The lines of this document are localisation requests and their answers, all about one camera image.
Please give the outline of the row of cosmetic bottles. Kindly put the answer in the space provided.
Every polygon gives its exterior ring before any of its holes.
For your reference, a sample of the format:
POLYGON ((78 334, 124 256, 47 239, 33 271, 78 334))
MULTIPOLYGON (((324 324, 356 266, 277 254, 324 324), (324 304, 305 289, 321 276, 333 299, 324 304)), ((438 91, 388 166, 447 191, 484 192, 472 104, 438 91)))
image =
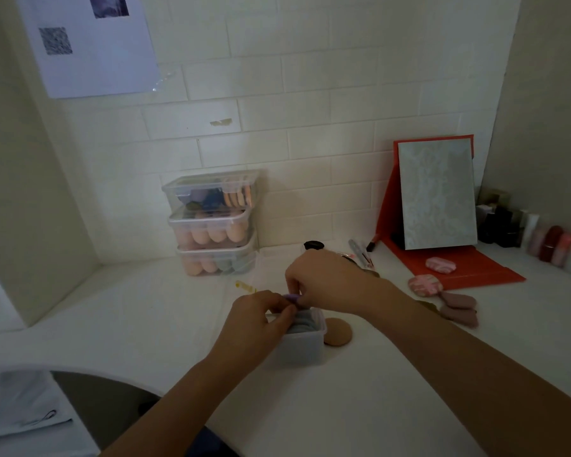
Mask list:
POLYGON ((571 274, 571 228, 548 214, 512 206, 510 192, 480 188, 476 221, 479 243, 518 248, 571 274))

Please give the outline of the round brown powder puff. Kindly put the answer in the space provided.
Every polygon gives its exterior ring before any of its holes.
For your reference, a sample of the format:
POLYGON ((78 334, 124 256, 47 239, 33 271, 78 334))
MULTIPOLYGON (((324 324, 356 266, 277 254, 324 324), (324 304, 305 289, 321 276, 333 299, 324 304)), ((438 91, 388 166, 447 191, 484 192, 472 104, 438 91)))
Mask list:
POLYGON ((343 347, 352 341, 353 331, 349 323, 336 317, 328 317, 325 319, 325 323, 324 345, 337 348, 343 347))

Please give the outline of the person's right forearm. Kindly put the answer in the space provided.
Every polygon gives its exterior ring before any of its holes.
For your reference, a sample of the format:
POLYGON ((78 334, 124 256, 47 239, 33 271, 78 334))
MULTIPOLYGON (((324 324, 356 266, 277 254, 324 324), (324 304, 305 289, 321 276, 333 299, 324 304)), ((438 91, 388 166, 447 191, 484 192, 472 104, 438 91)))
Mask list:
POLYGON ((371 277, 360 315, 416 368, 492 457, 571 457, 571 397, 391 282, 371 277))

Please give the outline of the mauve teardrop puff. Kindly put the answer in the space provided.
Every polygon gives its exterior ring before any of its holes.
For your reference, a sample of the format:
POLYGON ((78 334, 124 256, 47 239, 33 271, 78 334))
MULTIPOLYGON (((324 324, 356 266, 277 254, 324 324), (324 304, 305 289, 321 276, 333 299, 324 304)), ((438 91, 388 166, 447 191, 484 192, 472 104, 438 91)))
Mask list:
POLYGON ((479 326, 477 311, 472 308, 452 308, 443 305, 440 308, 440 315, 446 320, 468 328, 477 328, 479 326))
POLYGON ((440 292, 439 296, 444 304, 452 309, 475 310, 477 306, 477 300, 469 295, 452 292, 440 292))

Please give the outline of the grey puffs in box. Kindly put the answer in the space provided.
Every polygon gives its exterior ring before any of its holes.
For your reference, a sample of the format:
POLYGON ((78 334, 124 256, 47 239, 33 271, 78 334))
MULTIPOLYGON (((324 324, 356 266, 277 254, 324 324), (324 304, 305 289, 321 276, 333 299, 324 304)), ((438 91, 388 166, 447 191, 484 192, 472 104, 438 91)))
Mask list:
POLYGON ((287 330, 286 334, 297 334, 318 331, 318 323, 313 318, 311 309, 299 310, 295 313, 295 318, 287 330))

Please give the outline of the clear box of flat puffs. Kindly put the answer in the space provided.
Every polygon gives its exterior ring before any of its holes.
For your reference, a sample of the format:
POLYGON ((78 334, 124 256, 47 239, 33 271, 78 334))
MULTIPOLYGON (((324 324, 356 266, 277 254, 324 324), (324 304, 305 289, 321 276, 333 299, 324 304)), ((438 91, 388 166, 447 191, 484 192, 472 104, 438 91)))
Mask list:
POLYGON ((258 202, 258 170, 181 176, 162 186, 172 211, 252 209, 258 202))

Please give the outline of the white paper sheet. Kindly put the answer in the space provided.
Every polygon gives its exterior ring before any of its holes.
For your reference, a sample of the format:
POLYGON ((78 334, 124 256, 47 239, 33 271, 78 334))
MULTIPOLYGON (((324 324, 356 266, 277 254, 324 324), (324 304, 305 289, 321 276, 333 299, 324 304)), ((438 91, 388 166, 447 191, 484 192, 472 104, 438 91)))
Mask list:
POLYGON ((155 91, 162 77, 141 0, 16 0, 52 99, 155 91))

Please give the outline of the clear box of orange sponges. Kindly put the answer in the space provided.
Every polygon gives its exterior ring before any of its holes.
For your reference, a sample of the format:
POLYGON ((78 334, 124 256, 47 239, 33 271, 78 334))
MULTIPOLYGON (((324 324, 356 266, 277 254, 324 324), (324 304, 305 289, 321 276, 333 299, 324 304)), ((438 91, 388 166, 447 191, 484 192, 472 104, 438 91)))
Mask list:
POLYGON ((253 234, 251 209, 192 211, 180 207, 168 218, 181 251, 215 250, 247 245, 253 234))

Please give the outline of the person's left hand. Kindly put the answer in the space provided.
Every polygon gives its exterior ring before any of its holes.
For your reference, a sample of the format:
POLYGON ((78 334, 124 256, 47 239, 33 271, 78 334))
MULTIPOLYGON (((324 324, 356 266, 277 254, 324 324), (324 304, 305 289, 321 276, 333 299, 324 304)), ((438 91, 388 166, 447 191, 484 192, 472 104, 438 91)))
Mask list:
POLYGON ((270 310, 286 305, 292 304, 272 291, 236 299, 207 359, 220 374, 241 381, 280 343, 269 338, 270 310))

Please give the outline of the small clear plastic box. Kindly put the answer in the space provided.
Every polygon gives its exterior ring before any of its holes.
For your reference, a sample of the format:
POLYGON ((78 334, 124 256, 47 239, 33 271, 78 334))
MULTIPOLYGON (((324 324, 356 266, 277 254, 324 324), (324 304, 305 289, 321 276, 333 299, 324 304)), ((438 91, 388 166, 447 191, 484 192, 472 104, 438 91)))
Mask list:
POLYGON ((319 329, 314 332, 285 334, 278 346, 266 359, 267 368, 315 366, 323 362, 326 332, 325 315, 318 308, 311 308, 319 329))

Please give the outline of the pink marbled puff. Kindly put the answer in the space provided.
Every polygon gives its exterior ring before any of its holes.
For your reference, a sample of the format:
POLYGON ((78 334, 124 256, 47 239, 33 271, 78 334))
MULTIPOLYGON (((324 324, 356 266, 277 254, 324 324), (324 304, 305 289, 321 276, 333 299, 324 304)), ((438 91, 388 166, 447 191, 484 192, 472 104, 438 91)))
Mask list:
POLYGON ((408 281, 408 287, 414 294, 420 297, 433 297, 444 290, 440 280, 431 274, 411 277, 408 281))
POLYGON ((444 275, 451 274, 457 269, 457 265, 454 262, 437 256, 428 258, 425 266, 434 272, 444 275))

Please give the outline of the clear box of mixed sponges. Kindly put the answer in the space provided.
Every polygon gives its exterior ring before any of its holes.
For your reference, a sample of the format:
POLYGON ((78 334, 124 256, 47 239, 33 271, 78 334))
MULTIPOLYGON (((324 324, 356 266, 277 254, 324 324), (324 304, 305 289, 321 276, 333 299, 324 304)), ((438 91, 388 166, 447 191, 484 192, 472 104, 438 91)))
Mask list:
POLYGON ((256 262, 256 251, 256 240, 251 239, 240 247, 205 250, 184 250, 178 247, 176 253, 185 274, 198 277, 247 272, 256 262))

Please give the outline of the person's left forearm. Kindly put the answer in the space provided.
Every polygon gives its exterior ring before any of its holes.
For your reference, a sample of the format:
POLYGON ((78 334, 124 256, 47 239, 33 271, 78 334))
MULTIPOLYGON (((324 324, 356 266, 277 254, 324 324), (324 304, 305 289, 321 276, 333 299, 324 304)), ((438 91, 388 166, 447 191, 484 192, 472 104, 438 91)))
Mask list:
POLYGON ((184 457, 221 402, 263 360, 210 353, 99 457, 184 457))

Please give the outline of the white cloth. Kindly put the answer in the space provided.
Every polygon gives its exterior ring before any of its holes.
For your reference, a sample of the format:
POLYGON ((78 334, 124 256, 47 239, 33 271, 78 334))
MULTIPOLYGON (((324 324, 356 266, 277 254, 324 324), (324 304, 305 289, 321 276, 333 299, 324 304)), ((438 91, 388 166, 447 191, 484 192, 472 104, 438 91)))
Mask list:
POLYGON ((0 372, 0 457, 97 457, 99 453, 49 371, 0 372))

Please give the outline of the person's right hand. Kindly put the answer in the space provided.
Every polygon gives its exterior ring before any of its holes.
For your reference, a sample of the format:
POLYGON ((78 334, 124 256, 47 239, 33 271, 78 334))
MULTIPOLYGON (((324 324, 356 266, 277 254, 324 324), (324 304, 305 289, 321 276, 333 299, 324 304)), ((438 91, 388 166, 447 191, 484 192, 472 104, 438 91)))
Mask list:
POLYGON ((308 250, 315 273, 315 308, 366 317, 388 295, 391 284, 327 250, 308 250))

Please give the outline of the silver cosmetic pen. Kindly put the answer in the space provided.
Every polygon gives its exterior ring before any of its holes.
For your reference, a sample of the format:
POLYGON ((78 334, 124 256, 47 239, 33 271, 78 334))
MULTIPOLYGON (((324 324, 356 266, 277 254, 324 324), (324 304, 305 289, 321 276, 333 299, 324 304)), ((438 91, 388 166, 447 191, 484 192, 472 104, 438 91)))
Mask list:
POLYGON ((361 247, 358 245, 358 243, 354 239, 349 239, 348 245, 350 246, 350 249, 353 251, 354 255, 356 256, 356 258, 358 259, 359 263, 361 264, 361 266, 363 268, 375 270, 375 267, 374 267, 372 261, 366 255, 366 252, 364 252, 361 249, 361 247))

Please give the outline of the red folding stand mirror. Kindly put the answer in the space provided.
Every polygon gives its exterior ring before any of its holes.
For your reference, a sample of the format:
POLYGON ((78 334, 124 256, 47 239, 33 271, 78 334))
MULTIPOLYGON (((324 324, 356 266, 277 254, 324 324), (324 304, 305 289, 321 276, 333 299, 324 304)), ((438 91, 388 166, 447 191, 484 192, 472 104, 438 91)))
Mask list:
POLYGON ((473 135, 393 141, 393 170, 375 234, 413 275, 432 274, 445 290, 526 280, 476 248, 473 157, 473 135), (444 275, 426 268, 433 256, 457 269, 444 275))

